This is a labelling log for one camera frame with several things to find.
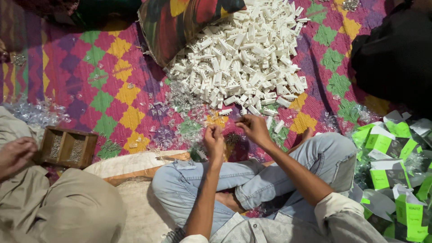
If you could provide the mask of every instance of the light blue jeans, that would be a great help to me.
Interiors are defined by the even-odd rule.
[[[351,189],[357,149],[346,137],[338,133],[324,133],[308,139],[290,156],[331,185],[336,192]],[[152,188],[174,222],[184,227],[202,186],[208,163],[191,162],[184,166],[177,162],[162,166],[156,171]],[[217,191],[235,189],[235,195],[244,209],[259,206],[276,196],[294,191],[280,211],[316,224],[314,207],[295,190],[284,171],[273,163],[264,167],[257,160],[224,163],[220,170]],[[234,212],[215,201],[213,235]]]

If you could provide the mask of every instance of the patterned shirt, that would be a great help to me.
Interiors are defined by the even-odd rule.
[[[279,212],[274,220],[243,219],[236,213],[208,241],[191,235],[180,243],[387,243],[363,216],[363,207],[338,193],[331,193],[315,207],[318,227]]]

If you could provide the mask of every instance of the wooden box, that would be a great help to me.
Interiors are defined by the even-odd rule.
[[[84,169],[92,164],[97,139],[93,133],[47,126],[39,161]]]

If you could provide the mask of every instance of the white plastic part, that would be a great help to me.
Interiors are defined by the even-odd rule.
[[[286,108],[288,108],[289,105],[291,105],[291,102],[289,102],[288,100],[282,98],[281,96],[279,96],[279,98],[277,98],[276,102],[278,104],[280,104],[281,106],[284,106]]]
[[[207,158],[206,154],[201,150],[197,150],[197,154],[201,157],[202,160],[205,160]]]
[[[310,19],[296,19],[304,9],[294,2],[246,4],[247,10],[204,28],[167,69],[212,108],[236,102],[242,113],[248,108],[260,115],[261,108],[275,102],[288,107],[307,88],[290,55],[297,55],[296,36]]]
[[[241,107],[241,114],[245,115],[248,113],[248,110],[246,110],[246,108],[244,106]]]
[[[229,114],[230,112],[232,112],[232,109],[222,110],[219,112],[219,115],[226,115],[226,114]]]
[[[254,114],[256,116],[261,115],[261,113],[254,106],[249,106],[248,109],[249,109],[249,111],[251,111],[252,114]]]
[[[279,112],[270,109],[264,109],[263,113],[270,116],[276,116],[277,114],[279,114]]]
[[[266,124],[267,124],[267,130],[270,130],[270,127],[271,127],[271,123],[272,123],[272,121],[273,121],[273,117],[269,116],[269,117],[267,118],[267,121],[266,121]]]
[[[285,124],[285,122],[283,120],[280,120],[280,122],[276,125],[276,127],[274,128],[274,132],[277,134],[280,132],[280,130],[282,129],[283,125]]]

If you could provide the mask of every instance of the floor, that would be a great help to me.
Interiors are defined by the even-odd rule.
[[[351,41],[381,23],[386,15],[384,1],[360,0],[355,12],[342,10],[342,2],[295,1],[297,6],[305,8],[300,17],[311,19],[297,40],[298,55],[292,59],[301,67],[299,76],[306,76],[309,88],[290,108],[278,108],[286,127],[275,138],[284,149],[298,143],[301,137],[298,135],[308,126],[315,132],[345,133],[364,125],[357,104],[366,105],[379,115],[392,110],[389,102],[352,85],[353,72],[347,68]],[[163,128],[166,137],[175,138],[177,128],[169,126],[172,119],[176,125],[182,124],[179,129],[198,133],[202,130],[201,125],[185,122],[178,113],[170,117],[169,110],[161,105],[149,106],[165,101],[171,81],[137,48],[141,46],[137,24],[117,21],[102,31],[74,33],[24,12],[8,0],[0,0],[0,20],[0,38],[10,50],[24,54],[28,60],[23,67],[2,64],[1,99],[13,102],[26,94],[30,102],[51,100],[65,106],[71,122],[61,126],[103,133],[99,136],[94,162],[145,150],[152,145],[152,137],[159,135],[153,129]],[[213,121],[209,116],[209,121],[224,126],[225,134],[240,132],[233,123],[238,107],[229,108],[233,112],[228,117]],[[114,141],[122,148],[110,150],[108,145]],[[174,147],[187,146],[174,143]],[[263,162],[270,160],[248,141],[229,146],[229,161],[251,156]]]

